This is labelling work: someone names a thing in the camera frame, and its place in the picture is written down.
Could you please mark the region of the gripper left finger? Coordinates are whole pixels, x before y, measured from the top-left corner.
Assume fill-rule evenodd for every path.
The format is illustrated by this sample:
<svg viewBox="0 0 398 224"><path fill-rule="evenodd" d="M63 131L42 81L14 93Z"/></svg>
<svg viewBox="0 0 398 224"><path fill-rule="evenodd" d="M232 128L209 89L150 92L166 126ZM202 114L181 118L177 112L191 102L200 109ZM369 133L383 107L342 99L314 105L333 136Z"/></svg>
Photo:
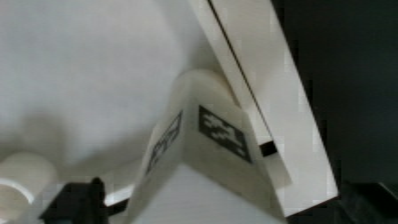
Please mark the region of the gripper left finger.
<svg viewBox="0 0 398 224"><path fill-rule="evenodd" d="M38 219L44 224L108 224L104 183L99 178L88 183L63 185Z"/></svg>

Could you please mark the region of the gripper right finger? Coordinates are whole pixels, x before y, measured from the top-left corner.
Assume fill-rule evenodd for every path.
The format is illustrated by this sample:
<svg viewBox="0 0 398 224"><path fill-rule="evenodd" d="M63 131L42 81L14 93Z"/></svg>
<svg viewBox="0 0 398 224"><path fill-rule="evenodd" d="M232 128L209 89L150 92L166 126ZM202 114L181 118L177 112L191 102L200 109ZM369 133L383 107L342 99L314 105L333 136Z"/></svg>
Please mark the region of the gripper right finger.
<svg viewBox="0 0 398 224"><path fill-rule="evenodd" d="M398 192L381 182L344 182L339 204L351 224L398 224Z"/></svg>

